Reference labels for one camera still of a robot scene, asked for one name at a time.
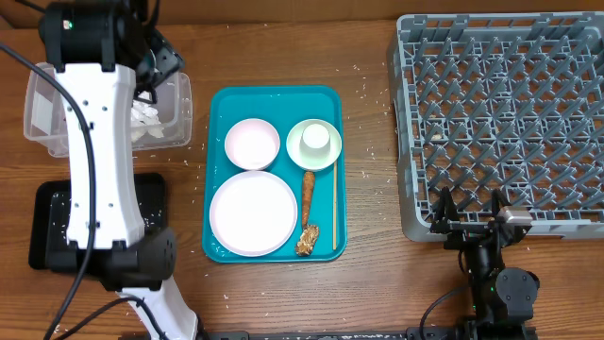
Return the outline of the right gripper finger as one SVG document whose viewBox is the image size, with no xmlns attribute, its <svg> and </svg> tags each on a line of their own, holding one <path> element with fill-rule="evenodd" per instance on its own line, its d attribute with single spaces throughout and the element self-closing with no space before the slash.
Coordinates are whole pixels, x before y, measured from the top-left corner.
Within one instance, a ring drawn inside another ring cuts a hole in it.
<svg viewBox="0 0 604 340">
<path fill-rule="evenodd" d="M 435 210 L 434 221 L 443 222 L 458 220 L 458 210 L 453 200 L 452 194 L 448 187 L 444 187 L 440 192 L 439 200 Z"/>
<path fill-rule="evenodd" d="M 491 193 L 492 217 L 497 222 L 506 222 L 507 208 L 511 205 L 509 200 L 499 189 L 493 189 Z"/>
</svg>

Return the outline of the white napkin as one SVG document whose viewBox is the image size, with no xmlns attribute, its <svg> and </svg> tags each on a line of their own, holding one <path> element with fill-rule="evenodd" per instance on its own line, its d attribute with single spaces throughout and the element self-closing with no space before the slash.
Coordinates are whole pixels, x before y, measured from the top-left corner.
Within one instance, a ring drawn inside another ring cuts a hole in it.
<svg viewBox="0 0 604 340">
<path fill-rule="evenodd" d="M 159 127 L 159 112 L 151 104 L 134 100 L 130 113 L 131 142 L 135 143 L 145 134 L 162 138 L 163 128 Z"/>
</svg>

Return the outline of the white plastic cup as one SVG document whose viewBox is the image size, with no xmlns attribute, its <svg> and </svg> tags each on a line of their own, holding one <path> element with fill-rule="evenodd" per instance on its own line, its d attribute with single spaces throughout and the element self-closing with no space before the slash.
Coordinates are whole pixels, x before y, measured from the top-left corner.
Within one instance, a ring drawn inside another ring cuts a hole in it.
<svg viewBox="0 0 604 340">
<path fill-rule="evenodd" d="M 330 143 L 329 132 L 327 128 L 321 124 L 308 125 L 303 131 L 302 143 L 309 152 L 325 152 Z"/>
</svg>

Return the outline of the pale green bowl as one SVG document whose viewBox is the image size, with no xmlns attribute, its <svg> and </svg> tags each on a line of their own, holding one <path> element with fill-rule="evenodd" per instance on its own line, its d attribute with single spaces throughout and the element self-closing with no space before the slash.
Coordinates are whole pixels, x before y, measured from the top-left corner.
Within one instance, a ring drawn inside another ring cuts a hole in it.
<svg viewBox="0 0 604 340">
<path fill-rule="evenodd" d="M 309 152 L 302 143 L 304 129 L 311 124 L 325 126 L 330 135 L 328 149 L 322 153 Z M 290 159 L 306 171 L 322 171 L 331 166 L 340 156 L 343 141 L 340 132 L 327 121 L 307 119 L 296 124 L 289 132 L 286 140 L 287 153 Z"/>
</svg>

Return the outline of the large pink plate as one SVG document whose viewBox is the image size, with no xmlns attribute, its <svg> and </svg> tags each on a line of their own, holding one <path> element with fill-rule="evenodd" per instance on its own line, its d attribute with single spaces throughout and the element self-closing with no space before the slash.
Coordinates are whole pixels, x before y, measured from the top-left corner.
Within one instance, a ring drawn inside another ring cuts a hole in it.
<svg viewBox="0 0 604 340">
<path fill-rule="evenodd" d="M 244 257 L 264 256 L 282 247 L 297 217 L 292 189 L 265 171 L 245 171 L 229 178 L 210 202 L 214 237 L 225 249 Z"/>
</svg>

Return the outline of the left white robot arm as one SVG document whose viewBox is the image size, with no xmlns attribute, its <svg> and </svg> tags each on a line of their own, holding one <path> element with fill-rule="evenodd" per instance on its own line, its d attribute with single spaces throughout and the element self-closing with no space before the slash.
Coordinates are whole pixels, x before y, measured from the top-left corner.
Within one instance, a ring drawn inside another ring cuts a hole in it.
<svg viewBox="0 0 604 340">
<path fill-rule="evenodd" d="M 63 270 L 128 303 L 155 339 L 194 339 L 197 314 L 175 279 L 176 237 L 147 227 L 136 197 L 131 109 L 183 65 L 144 1 L 49 4 L 39 23 L 68 130 L 70 219 Z"/>
</svg>

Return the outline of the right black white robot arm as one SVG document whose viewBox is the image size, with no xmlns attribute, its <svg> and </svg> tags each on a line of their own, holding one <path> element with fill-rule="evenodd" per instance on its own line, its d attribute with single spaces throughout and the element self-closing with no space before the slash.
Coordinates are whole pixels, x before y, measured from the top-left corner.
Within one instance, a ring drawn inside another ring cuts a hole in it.
<svg viewBox="0 0 604 340">
<path fill-rule="evenodd" d="M 440 192 L 430 231 L 444 234 L 444 248 L 458 252 L 458 263 L 468 283 L 433 302 L 419 323 L 419 336 L 427 338 L 426 321 L 441 302 L 468 289 L 474 315 L 467 316 L 446 333 L 447 339 L 537 340 L 526 322 L 534 315 L 539 278 L 518 267 L 507 267 L 502 249 L 520 243 L 533 218 L 523 207 L 514 207 L 504 194 L 491 192 L 492 216 L 486 224 L 464 225 L 447 187 Z"/>
</svg>

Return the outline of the grey dishwasher rack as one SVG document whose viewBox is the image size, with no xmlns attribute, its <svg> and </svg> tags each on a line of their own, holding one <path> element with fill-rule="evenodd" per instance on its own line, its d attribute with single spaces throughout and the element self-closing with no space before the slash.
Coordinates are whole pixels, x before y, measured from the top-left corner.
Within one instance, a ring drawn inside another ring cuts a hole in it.
<svg viewBox="0 0 604 340">
<path fill-rule="evenodd" d="M 493 190 L 531 233 L 603 234 L 603 15 L 407 14 L 387 52 L 405 236 L 434 242 L 439 194 L 465 224 Z"/>
</svg>

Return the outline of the small pink bowl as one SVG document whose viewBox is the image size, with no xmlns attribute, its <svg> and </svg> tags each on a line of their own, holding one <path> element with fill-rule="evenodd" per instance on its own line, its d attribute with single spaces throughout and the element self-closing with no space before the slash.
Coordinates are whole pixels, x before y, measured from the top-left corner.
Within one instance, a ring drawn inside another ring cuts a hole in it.
<svg viewBox="0 0 604 340">
<path fill-rule="evenodd" d="M 264 170 L 277 157 L 280 137 L 277 130 L 259 118 L 244 119 L 226 134 L 228 159 L 246 171 Z"/>
</svg>

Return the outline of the clear plastic bin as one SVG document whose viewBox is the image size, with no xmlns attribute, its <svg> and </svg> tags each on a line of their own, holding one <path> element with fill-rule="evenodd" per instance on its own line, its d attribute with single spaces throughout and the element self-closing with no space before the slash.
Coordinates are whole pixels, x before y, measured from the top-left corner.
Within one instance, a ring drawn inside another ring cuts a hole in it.
<svg viewBox="0 0 604 340">
<path fill-rule="evenodd" d="M 145 134 L 135 143 L 134 151 L 186 145 L 192 136 L 193 98 L 188 76 L 177 72 L 156 89 L 158 101 L 152 106 L 159 112 L 159 128 L 164 136 Z M 68 136 L 62 97 L 43 78 L 32 72 L 25 94 L 24 135 L 47 148 L 55 158 L 68 156 Z"/>
</svg>

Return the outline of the brown carrot-shaped food piece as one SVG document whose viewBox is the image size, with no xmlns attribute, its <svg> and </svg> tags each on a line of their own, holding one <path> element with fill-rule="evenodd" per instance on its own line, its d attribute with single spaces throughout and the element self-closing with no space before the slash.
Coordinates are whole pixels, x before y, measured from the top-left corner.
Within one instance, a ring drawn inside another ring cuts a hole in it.
<svg viewBox="0 0 604 340">
<path fill-rule="evenodd" d="M 310 205 L 315 184 L 315 175 L 311 171 L 307 171 L 303 177 L 302 185 L 302 203 L 301 203 L 301 223 L 305 229 L 309 223 Z"/>
</svg>

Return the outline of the crumbly granola food piece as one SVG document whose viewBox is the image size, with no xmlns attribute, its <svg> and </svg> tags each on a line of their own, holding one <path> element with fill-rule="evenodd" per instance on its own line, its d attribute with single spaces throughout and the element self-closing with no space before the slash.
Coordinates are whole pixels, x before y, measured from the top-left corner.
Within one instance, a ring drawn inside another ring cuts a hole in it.
<svg viewBox="0 0 604 340">
<path fill-rule="evenodd" d="M 300 257 L 308 257 L 312 254 L 318 240 L 320 230 L 316 225 L 307 225 L 295 245 L 295 253 Z"/>
</svg>

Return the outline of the teal plastic serving tray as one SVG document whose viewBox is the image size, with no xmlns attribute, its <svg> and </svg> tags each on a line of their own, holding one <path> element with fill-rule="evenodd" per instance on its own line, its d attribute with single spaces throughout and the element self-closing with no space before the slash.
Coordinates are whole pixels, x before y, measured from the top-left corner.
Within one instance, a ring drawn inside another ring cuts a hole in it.
<svg viewBox="0 0 604 340">
<path fill-rule="evenodd" d="M 276 159 L 264 170 L 283 179 L 294 192 L 298 206 L 297 224 L 290 239 L 278 250 L 260 257 L 236 255 L 214 237 L 209 221 L 210 202 L 218 188 L 229 178 L 245 172 L 234 165 L 225 152 L 228 131 L 238 122 L 259 118 L 270 123 L 280 137 Z M 209 140 L 207 145 L 206 188 L 202 247 L 206 255 L 217 263 L 293 263 L 302 261 L 295 253 L 295 245 L 302 231 L 301 203 L 303 177 L 307 172 L 289 157 L 286 140 L 290 130 L 307 119 L 329 122 L 340 132 L 343 140 L 342 106 L 338 94 L 327 86 L 248 86 L 229 87 L 219 91 L 211 101 Z M 343 149 L 336 160 L 338 166 L 338 221 L 336 250 L 332 249 L 333 164 L 312 172 L 315 184 L 310 205 L 308 225 L 316 225 L 320 234 L 308 262 L 325 262 L 338 258 L 346 247 L 345 162 Z"/>
</svg>

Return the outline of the black plastic tray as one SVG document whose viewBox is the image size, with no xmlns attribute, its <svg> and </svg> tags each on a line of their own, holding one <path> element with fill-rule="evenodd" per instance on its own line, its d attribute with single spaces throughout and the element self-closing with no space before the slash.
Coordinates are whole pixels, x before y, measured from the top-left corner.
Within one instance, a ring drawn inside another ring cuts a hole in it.
<svg viewBox="0 0 604 340">
<path fill-rule="evenodd" d="M 136 199 L 145 231 L 167 226 L 166 185 L 158 173 L 134 176 Z M 81 266 L 85 251 L 71 247 L 67 241 L 67 227 L 71 209 L 71 181 L 46 181 L 36 192 L 28 264 L 36 270 L 51 269 L 68 272 L 71 252 L 75 252 L 76 266 Z"/>
</svg>

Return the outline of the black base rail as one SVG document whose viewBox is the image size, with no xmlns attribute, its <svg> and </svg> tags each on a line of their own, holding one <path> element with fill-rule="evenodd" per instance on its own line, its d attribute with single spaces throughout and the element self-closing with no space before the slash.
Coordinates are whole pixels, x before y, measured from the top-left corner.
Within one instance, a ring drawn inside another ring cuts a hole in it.
<svg viewBox="0 0 604 340">
<path fill-rule="evenodd" d="M 320 332 L 283 332 L 283 333 L 249 333 L 247 331 L 209 332 L 211 340 L 420 340 L 419 328 L 407 328 L 405 331 L 320 331 Z M 473 338 L 462 333 L 460 327 L 425 327 L 424 337 L 427 340 L 457 339 L 539 339 L 534 328 L 525 332 L 503 331 L 501 335 L 492 331 Z"/>
</svg>

